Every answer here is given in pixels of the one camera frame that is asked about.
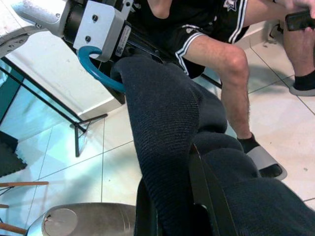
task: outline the textured fabric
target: textured fabric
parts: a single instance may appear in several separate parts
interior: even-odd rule
[[[220,181],[244,236],[315,235],[315,214],[281,182],[262,179],[239,142],[225,134],[221,102],[172,64],[150,57],[120,60],[143,180],[168,236],[193,236],[188,158],[196,143]]]

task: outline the white tile floor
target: white tile floor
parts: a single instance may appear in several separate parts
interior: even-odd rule
[[[246,54],[252,131],[286,168],[283,182],[315,209],[315,97],[288,92],[293,71],[281,43],[260,43]],[[220,95],[209,83],[196,81]],[[235,136],[231,129],[228,134]],[[66,122],[20,142],[17,153],[28,167],[0,181],[40,179],[49,185],[15,188],[1,196],[0,203],[10,205],[0,210],[1,218],[27,228],[56,205],[100,201],[134,205],[141,173],[126,106],[93,123],[81,145],[76,158],[73,130]]]

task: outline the black jersey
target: black jersey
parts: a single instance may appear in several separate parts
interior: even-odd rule
[[[169,17],[159,19],[153,15],[148,0],[137,2],[141,5],[139,15],[144,26],[153,30],[184,24],[203,27],[213,20],[221,5],[221,0],[173,0]]]

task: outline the black mat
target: black mat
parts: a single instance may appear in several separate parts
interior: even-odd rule
[[[25,169],[26,166],[7,144],[0,142],[0,177]]]

